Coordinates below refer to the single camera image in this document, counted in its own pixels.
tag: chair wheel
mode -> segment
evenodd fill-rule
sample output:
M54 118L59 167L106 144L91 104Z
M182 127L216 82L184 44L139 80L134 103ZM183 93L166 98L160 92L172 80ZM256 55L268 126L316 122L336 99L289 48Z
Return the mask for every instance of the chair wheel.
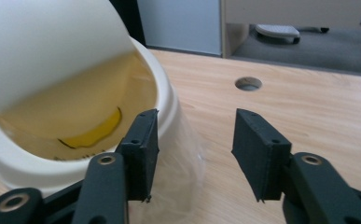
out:
M329 31L329 28L322 27L322 28L320 28L320 31L321 31L323 34L325 34L325 33L327 33L327 32Z
M297 43L299 43L300 39L301 39L300 37L294 38L294 40L293 40L293 44L297 44Z

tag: transparent plastic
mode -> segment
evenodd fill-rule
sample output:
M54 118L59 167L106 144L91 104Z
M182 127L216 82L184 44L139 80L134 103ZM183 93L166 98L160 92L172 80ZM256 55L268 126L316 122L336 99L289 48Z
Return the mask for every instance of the transparent plastic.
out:
M201 195L206 144L178 108L160 139L150 203L129 202L131 224L188 223Z

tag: desk grommet hole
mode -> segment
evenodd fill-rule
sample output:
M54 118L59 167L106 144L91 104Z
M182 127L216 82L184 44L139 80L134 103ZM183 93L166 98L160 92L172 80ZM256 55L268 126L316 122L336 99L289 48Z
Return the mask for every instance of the desk grommet hole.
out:
M235 81L235 86L241 91L257 91L261 88L262 82L255 77L240 77Z

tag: black object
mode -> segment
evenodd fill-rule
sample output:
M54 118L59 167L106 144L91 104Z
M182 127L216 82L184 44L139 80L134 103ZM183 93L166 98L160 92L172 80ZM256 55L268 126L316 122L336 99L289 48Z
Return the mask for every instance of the black object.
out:
M232 153L257 200L280 200L287 223L361 224L361 191L324 158L290 153L288 142L260 115L238 109Z
M143 24L137 0L110 0L121 17L131 37L146 46Z
M158 110L134 120L116 152L90 160L86 176L42 199L38 189L13 189L0 196L0 223L128 223L128 201L151 196L158 148Z

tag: plastic container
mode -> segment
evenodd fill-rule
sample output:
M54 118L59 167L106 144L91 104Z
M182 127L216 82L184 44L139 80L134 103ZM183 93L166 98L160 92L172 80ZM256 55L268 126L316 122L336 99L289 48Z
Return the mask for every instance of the plastic container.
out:
M132 44L149 72L142 76L136 73L128 80L119 103L123 112L120 129L126 132L138 113L157 108L160 154L151 203L130 202L130 220L131 223L187 223L201 190L203 143L187 123L160 63L137 41L132 40ZM10 189L32 187L48 196L82 179L93 155L87 153L69 160L51 158L42 150L26 150L14 139L14 133L0 119L0 179ZM105 151L114 151L116 147L112 145Z

